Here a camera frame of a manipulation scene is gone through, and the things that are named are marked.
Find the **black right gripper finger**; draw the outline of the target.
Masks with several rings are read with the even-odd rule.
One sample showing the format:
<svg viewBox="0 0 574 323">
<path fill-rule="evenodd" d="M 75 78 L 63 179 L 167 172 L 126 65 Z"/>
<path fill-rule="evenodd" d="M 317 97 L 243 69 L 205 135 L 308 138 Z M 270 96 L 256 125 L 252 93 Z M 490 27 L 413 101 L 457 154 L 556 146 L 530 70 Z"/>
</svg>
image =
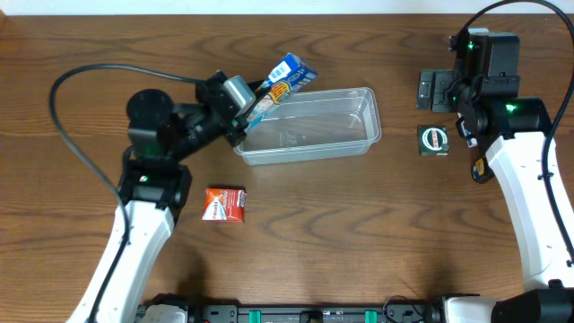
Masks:
<svg viewBox="0 0 574 323">
<path fill-rule="evenodd" d="M 434 83 L 436 72 L 434 70 L 422 70 L 419 78 L 416 108 L 431 109 L 434 96 Z"/>
<path fill-rule="evenodd" d="M 453 111 L 449 93 L 455 77 L 452 71 L 438 71 L 434 74 L 434 87 L 431 99 L 431 111 L 434 113 L 451 113 Z"/>
</svg>

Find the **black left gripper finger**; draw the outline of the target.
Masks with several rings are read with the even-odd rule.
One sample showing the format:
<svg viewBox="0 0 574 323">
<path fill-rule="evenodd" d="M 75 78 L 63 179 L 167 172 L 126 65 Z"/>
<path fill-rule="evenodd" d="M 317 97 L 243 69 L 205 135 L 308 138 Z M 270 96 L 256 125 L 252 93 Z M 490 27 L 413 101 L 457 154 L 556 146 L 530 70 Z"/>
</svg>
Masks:
<svg viewBox="0 0 574 323">
<path fill-rule="evenodd" d="M 236 147 L 245 140 L 247 127 L 245 117 L 236 117 L 225 127 L 225 139 L 231 147 Z"/>
<path fill-rule="evenodd" d="M 259 80 L 248 83 L 248 87 L 255 94 L 256 99 L 260 100 L 270 91 L 272 83 L 267 80 Z"/>
</svg>

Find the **blue Cool Fever box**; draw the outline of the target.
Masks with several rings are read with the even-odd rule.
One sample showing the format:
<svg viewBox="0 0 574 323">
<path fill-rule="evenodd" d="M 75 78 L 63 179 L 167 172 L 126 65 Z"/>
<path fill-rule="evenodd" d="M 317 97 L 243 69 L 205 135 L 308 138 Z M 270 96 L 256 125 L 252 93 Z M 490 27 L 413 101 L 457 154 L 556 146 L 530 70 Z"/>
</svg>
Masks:
<svg viewBox="0 0 574 323">
<path fill-rule="evenodd" d="M 317 71 L 302 58 L 288 53 L 272 69 L 266 80 L 272 83 L 270 91 L 260 100 L 247 117 L 248 130 L 260 123 L 267 115 L 295 93 L 312 83 Z"/>
</svg>

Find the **red Panadol box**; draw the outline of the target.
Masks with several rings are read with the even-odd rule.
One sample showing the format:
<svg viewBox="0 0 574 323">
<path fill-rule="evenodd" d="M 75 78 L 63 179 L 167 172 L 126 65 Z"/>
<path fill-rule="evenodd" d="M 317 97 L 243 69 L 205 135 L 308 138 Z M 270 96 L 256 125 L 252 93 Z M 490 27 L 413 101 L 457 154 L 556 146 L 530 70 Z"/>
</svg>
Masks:
<svg viewBox="0 0 574 323">
<path fill-rule="evenodd" d="M 247 192 L 235 188 L 208 188 L 204 203 L 204 222 L 243 223 Z"/>
</svg>

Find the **dark bottle with white cap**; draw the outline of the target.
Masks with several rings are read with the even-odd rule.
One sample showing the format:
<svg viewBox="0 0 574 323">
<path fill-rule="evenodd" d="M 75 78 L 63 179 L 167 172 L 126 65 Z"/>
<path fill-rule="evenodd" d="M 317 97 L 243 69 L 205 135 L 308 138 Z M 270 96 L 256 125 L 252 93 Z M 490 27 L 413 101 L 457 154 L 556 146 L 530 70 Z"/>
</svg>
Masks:
<svg viewBox="0 0 574 323">
<path fill-rule="evenodd" d="M 478 158 L 471 166 L 471 175 L 474 182 L 484 184 L 494 177 L 494 173 L 490 168 L 485 156 Z"/>
</svg>

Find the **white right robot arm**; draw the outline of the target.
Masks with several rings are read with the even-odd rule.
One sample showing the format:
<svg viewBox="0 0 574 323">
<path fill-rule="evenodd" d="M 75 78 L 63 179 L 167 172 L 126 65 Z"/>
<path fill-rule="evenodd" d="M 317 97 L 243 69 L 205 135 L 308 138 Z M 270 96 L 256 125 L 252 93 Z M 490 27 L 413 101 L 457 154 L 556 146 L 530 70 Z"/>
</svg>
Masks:
<svg viewBox="0 0 574 323">
<path fill-rule="evenodd" d="M 510 32 L 462 29 L 450 70 L 423 70 L 416 106 L 455 113 L 457 131 L 480 151 L 475 182 L 496 179 L 517 238 L 524 291 L 504 301 L 442 295 L 427 322 L 571 322 L 573 209 L 558 168 L 552 121 L 541 99 L 520 97 L 520 41 Z"/>
</svg>

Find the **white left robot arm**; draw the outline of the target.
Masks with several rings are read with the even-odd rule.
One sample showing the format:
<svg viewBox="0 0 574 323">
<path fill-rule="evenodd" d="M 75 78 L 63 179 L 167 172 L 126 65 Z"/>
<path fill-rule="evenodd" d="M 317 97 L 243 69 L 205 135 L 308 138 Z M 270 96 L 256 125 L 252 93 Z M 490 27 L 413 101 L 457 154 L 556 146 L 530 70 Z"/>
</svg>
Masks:
<svg viewBox="0 0 574 323">
<path fill-rule="evenodd" d="M 192 182 L 182 160 L 220 136 L 235 147 L 266 91 L 262 81 L 217 72 L 196 86 L 196 102 L 157 89 L 126 105 L 131 142 L 115 187 L 119 204 L 108 244 L 72 322 L 131 322 L 156 258 L 170 238 Z"/>
</svg>

